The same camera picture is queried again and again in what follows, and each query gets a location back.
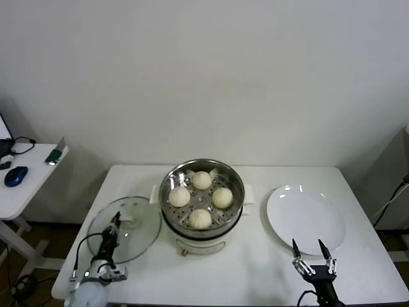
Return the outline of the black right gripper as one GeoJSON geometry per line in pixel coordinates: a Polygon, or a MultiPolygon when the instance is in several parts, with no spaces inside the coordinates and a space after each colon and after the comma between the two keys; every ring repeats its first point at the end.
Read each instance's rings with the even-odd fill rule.
{"type": "Polygon", "coordinates": [[[342,307],[344,303],[338,298],[333,285],[336,279],[336,259],[332,257],[321,239],[318,239],[318,242],[326,265],[310,266],[305,262],[294,239],[292,239],[294,257],[292,264],[303,279],[314,287],[319,306],[342,307]]]}

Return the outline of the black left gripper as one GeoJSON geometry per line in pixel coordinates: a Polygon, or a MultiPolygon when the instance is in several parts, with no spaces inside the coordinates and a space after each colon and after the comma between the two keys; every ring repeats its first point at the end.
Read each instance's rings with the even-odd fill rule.
{"type": "Polygon", "coordinates": [[[95,255],[95,260],[112,261],[114,250],[118,247],[118,230],[121,228],[121,213],[117,212],[107,229],[102,232],[102,242],[95,255]]]}

